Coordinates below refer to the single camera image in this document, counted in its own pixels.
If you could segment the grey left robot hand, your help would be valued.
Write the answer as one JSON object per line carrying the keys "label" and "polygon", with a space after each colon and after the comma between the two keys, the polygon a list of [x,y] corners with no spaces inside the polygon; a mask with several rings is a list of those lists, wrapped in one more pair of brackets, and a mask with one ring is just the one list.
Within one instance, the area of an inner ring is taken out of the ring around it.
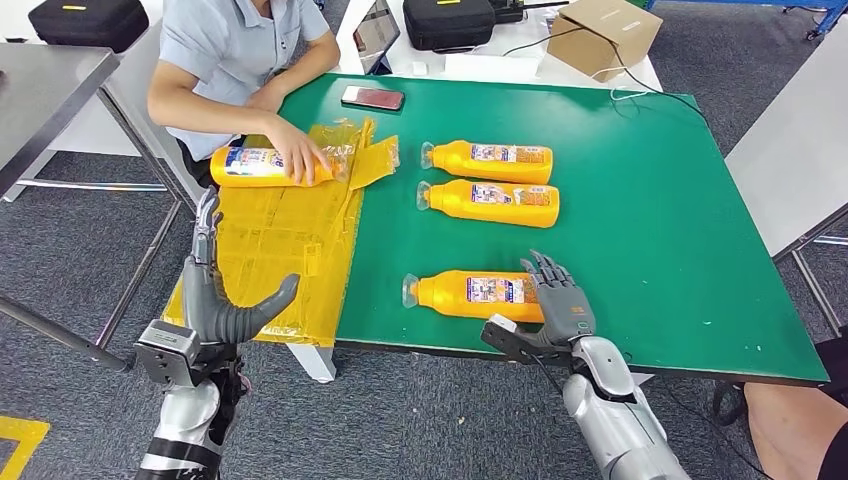
{"label": "grey left robot hand", "polygon": [[241,307],[227,296],[217,264],[217,226],[223,219],[215,187],[196,208],[191,252],[185,259],[182,305],[186,326],[204,343],[241,344],[254,339],[296,298],[300,276],[285,276],[279,288],[259,303]]}

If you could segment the person's left hand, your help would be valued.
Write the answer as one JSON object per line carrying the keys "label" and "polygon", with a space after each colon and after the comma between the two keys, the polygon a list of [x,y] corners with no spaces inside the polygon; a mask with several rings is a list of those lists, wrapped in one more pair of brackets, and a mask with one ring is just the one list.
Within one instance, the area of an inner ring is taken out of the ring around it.
{"label": "person's left hand", "polygon": [[287,93],[284,88],[273,83],[268,83],[253,93],[248,98],[245,106],[277,114],[286,95]]}

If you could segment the person's right hand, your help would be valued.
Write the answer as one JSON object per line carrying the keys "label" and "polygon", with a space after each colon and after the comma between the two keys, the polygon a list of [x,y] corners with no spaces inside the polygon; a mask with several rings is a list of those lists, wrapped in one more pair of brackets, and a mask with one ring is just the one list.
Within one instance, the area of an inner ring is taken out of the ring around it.
{"label": "person's right hand", "polygon": [[317,164],[331,168],[323,152],[306,133],[277,115],[270,116],[264,135],[282,158],[285,175],[298,185],[315,183]]}

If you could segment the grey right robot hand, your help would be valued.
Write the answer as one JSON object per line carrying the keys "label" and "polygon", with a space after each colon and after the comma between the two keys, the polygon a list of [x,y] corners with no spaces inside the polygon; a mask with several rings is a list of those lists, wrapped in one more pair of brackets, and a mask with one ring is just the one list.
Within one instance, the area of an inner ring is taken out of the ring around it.
{"label": "grey right robot hand", "polygon": [[593,335],[596,319],[583,289],[570,272],[550,256],[530,250],[533,260],[522,259],[544,317],[535,334],[540,345],[570,348],[577,338]]}

